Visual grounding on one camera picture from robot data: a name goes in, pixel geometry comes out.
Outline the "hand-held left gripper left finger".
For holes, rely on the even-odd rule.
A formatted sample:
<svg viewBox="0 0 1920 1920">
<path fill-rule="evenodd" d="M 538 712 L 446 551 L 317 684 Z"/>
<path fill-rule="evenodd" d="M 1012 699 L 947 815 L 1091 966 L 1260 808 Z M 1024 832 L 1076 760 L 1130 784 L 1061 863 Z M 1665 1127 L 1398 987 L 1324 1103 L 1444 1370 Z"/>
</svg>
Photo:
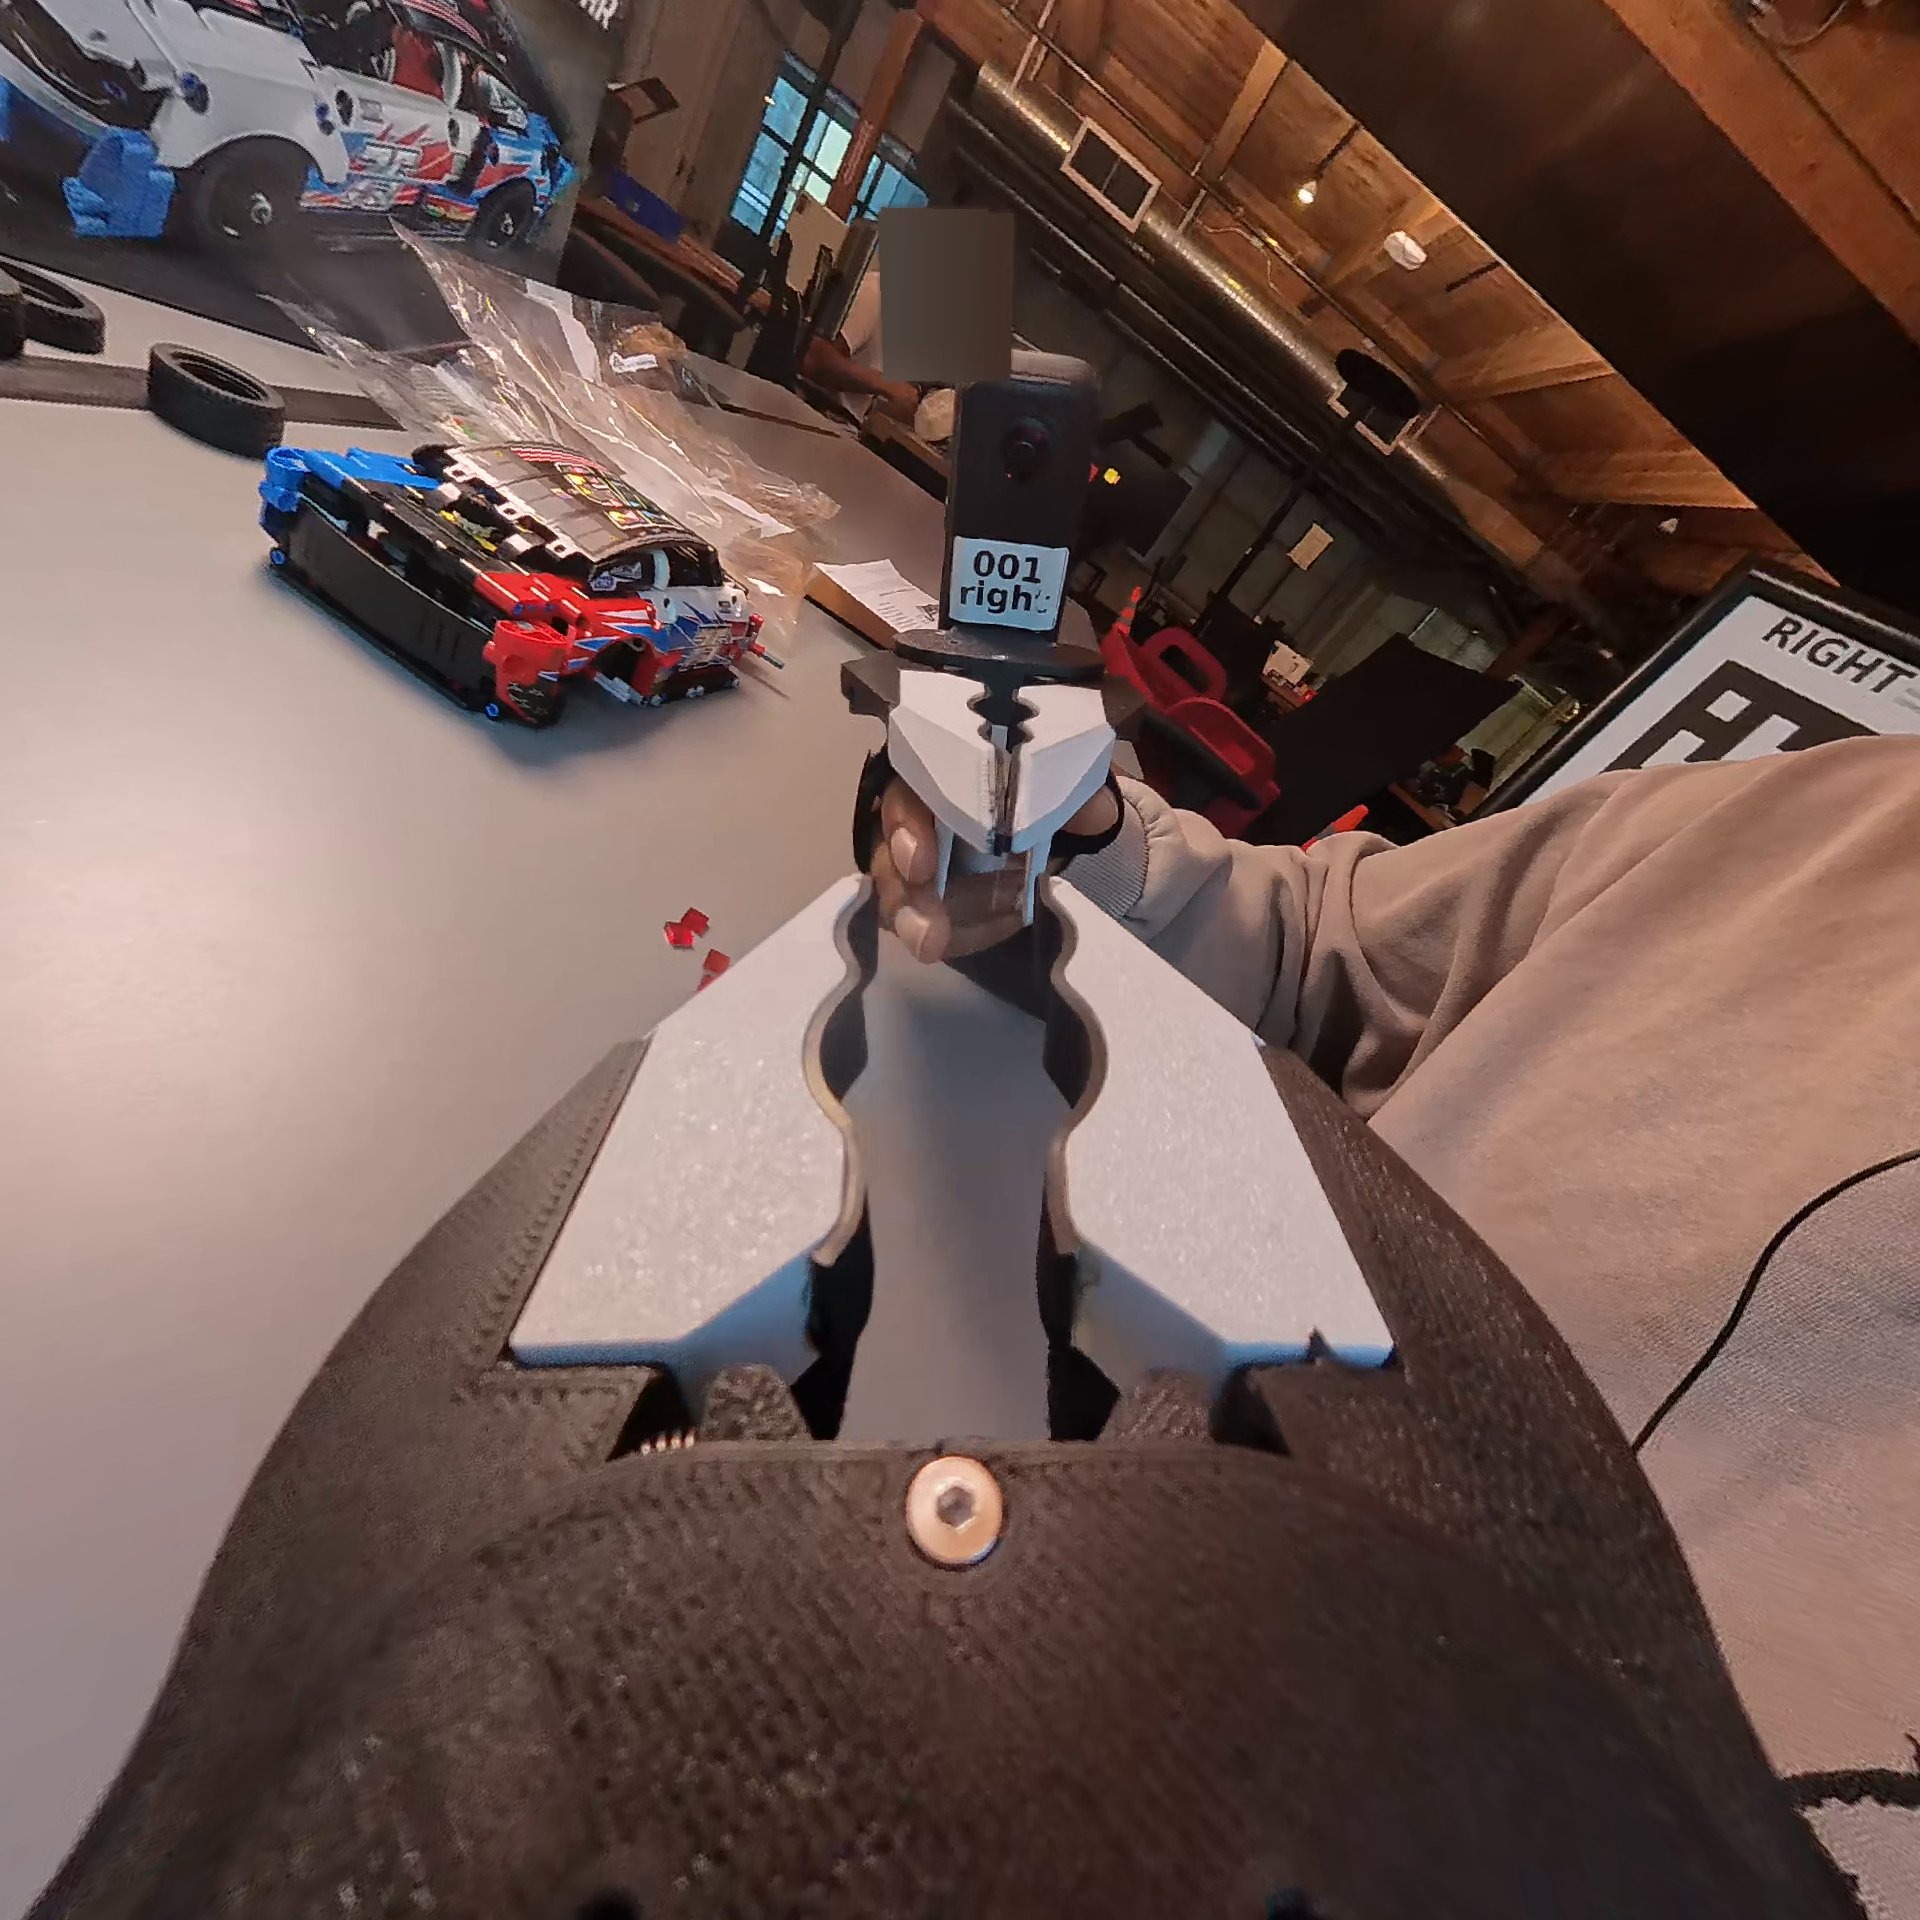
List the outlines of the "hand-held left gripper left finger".
<svg viewBox="0 0 1920 1920">
<path fill-rule="evenodd" d="M 876 1255 L 845 1090 L 865 1069 L 876 890 L 831 881 L 667 1016 L 543 1258 L 508 1356 L 655 1363 L 686 1401 L 766 1363 L 842 1401 Z"/>
</svg>

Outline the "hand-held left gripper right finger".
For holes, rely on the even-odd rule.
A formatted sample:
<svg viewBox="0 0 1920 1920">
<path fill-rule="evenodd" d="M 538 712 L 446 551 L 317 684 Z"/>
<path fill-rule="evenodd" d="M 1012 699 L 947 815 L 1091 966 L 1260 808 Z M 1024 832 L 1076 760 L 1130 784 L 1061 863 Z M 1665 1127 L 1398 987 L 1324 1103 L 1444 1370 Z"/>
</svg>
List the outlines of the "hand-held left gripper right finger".
<svg viewBox="0 0 1920 1920">
<path fill-rule="evenodd" d="M 1295 1359 L 1377 1370 L 1391 1332 L 1264 1043 L 1076 885 L 1037 890 L 1037 1316 L 1051 1401 L 1147 1374 L 1212 1399 Z"/>
</svg>

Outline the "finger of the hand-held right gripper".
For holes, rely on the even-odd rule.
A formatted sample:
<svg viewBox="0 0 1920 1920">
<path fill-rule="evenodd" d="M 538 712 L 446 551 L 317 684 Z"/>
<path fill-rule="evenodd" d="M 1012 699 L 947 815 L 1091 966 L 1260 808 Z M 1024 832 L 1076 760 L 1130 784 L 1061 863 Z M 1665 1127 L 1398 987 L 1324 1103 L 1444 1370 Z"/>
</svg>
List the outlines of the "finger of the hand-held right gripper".
<svg viewBox="0 0 1920 1920">
<path fill-rule="evenodd" d="M 984 781 L 989 724 L 983 699 L 989 691 L 958 670 L 902 670 L 902 693 L 884 720 L 890 771 L 933 815 L 933 890 L 947 890 L 951 852 L 984 852 Z"/>
<path fill-rule="evenodd" d="M 1001 750 L 1001 852 L 1020 858 L 1020 923 L 1033 921 L 1051 838 L 1106 784 L 1113 724 L 1103 691 L 1020 691 Z"/>
</svg>

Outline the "person's right forearm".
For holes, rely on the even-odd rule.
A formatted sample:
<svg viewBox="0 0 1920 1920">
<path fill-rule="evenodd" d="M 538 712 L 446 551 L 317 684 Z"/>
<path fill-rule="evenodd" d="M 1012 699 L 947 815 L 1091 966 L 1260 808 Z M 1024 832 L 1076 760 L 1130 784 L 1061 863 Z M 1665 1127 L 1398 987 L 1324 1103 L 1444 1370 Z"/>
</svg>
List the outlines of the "person's right forearm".
<svg viewBox="0 0 1920 1920">
<path fill-rule="evenodd" d="M 1580 781 L 1391 847 L 1251 847 L 1121 781 L 1106 913 L 1360 1116 L 1444 1077 L 1915 1082 L 1915 736 Z"/>
</svg>

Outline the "red black lego car model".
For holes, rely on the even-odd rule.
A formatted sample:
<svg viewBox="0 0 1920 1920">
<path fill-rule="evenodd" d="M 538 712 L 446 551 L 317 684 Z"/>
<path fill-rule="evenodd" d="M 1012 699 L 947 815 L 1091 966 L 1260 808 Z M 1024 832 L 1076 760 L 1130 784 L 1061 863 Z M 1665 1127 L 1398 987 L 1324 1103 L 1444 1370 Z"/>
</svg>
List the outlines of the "red black lego car model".
<svg viewBox="0 0 1920 1920">
<path fill-rule="evenodd" d="M 778 670 L 714 541 L 565 447 L 262 458 L 273 572 L 459 711 L 553 730 L 569 691 L 633 711 Z"/>
</svg>

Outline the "black lego set box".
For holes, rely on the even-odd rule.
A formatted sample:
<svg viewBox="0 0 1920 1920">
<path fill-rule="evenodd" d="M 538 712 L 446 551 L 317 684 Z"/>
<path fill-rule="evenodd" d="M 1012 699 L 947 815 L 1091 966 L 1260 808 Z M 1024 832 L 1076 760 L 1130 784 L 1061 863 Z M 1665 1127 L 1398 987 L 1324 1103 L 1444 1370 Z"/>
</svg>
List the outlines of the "black lego set box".
<svg viewBox="0 0 1920 1920">
<path fill-rule="evenodd" d="M 620 37 L 610 0 L 10 0 L 3 252 L 205 318 L 407 246 L 544 280 Z"/>
</svg>

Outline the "red plastic chair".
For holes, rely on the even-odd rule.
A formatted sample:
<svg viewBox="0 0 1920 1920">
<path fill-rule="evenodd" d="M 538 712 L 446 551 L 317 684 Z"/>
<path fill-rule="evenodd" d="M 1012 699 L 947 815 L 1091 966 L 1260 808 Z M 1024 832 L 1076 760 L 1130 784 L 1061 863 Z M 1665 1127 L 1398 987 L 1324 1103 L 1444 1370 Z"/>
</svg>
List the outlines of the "red plastic chair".
<svg viewBox="0 0 1920 1920">
<path fill-rule="evenodd" d="M 1271 745 L 1234 711 L 1190 693 L 1143 711 L 1141 771 L 1176 808 L 1246 838 L 1276 803 Z"/>
<path fill-rule="evenodd" d="M 1221 703 L 1230 691 L 1225 666 L 1188 626 L 1159 626 L 1136 642 L 1136 680 L 1155 712 L 1175 712 L 1190 699 Z"/>
</svg>

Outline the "clear plastic bag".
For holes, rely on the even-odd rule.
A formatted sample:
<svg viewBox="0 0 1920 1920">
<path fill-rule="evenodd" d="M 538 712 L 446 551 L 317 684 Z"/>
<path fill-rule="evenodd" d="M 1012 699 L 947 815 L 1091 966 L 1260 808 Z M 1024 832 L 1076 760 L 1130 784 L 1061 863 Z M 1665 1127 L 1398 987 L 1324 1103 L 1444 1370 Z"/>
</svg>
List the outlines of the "clear plastic bag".
<svg viewBox="0 0 1920 1920">
<path fill-rule="evenodd" d="M 655 312 L 398 234 L 412 305 L 353 318 L 338 293 L 280 293 L 280 318 L 418 443 L 582 449 L 716 545 L 776 630 L 795 626 L 838 502 L 757 466 L 693 353 Z"/>
</svg>

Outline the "black framed white sign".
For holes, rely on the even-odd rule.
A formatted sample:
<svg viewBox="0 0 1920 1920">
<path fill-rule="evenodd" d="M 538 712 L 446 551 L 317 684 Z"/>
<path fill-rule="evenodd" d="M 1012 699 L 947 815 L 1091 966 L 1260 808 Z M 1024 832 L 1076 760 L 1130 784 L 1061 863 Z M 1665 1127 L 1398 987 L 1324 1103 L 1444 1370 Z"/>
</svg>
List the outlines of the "black framed white sign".
<svg viewBox="0 0 1920 1920">
<path fill-rule="evenodd" d="M 1920 732 L 1915 615 L 1785 565 L 1742 565 L 1479 815 L 1608 771 L 1718 766 L 1910 732 Z"/>
</svg>

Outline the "person's beige hoodie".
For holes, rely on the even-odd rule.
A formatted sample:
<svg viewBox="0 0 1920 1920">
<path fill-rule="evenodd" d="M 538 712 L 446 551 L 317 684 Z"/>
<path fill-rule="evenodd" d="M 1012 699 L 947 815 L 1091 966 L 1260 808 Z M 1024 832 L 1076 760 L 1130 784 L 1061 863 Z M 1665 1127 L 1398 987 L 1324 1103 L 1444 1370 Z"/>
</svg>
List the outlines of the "person's beige hoodie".
<svg viewBox="0 0 1920 1920">
<path fill-rule="evenodd" d="M 1529 1284 L 1602 1393 L 1646 1422 L 1773 1229 L 1915 1150 L 1893 1069 L 1628 1069 L 1602 1090 L 1444 1077 L 1376 1130 Z M 1815 1211 L 1732 1339 L 1657 1425 L 1653 1482 L 1773 1765 L 1866 1917 L 1915 1917 L 1920 1656 L 1915 1163 Z"/>
</svg>

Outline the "black table divider strip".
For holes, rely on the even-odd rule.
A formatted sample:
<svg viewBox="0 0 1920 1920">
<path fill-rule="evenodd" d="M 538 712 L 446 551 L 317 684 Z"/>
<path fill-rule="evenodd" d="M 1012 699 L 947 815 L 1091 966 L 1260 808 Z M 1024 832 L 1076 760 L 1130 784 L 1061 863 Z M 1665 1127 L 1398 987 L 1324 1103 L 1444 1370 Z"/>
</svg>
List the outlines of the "black table divider strip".
<svg viewBox="0 0 1920 1920">
<path fill-rule="evenodd" d="M 78 353 L 17 353 L 0 365 L 0 395 L 3 397 L 28 397 L 28 404 L 71 404 L 71 407 L 120 407 L 120 413 L 144 413 L 150 407 L 150 371 L 120 371 L 104 361 L 78 361 Z M 364 395 L 325 395 L 325 386 L 273 386 L 280 404 L 280 415 L 290 426 L 373 426 L 373 432 L 398 432 L 398 415 L 380 407 Z"/>
</svg>

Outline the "silver ventilation duct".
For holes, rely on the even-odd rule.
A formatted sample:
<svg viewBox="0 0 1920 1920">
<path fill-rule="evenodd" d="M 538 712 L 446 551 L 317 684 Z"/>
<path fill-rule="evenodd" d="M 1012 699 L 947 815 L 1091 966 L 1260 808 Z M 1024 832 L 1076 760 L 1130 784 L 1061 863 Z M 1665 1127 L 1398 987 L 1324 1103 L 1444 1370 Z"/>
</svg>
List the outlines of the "silver ventilation duct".
<svg viewBox="0 0 1920 1920">
<path fill-rule="evenodd" d="M 1061 179 L 1076 122 L 1088 115 L 1048 91 L 978 67 L 951 100 L 958 165 L 1012 201 L 1030 246 L 1076 296 L 1234 432 L 1271 456 L 1324 449 L 1360 413 L 1347 397 L 1336 348 L 1313 341 L 1309 320 L 1251 265 L 1225 261 L 1221 238 L 1161 192 L 1161 179 L 1136 234 L 1094 209 Z"/>
</svg>

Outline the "white wall vent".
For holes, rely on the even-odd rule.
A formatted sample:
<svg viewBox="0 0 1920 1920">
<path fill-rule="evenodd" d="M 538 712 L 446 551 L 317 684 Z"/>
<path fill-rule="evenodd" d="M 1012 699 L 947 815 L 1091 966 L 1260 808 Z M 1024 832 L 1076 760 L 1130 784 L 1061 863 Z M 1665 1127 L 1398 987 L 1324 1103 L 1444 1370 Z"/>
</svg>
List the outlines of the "white wall vent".
<svg viewBox="0 0 1920 1920">
<path fill-rule="evenodd" d="M 1159 179 L 1121 148 L 1094 122 L 1076 122 L 1061 152 L 1061 179 L 1106 209 L 1127 234 L 1136 234 L 1159 197 Z"/>
</svg>

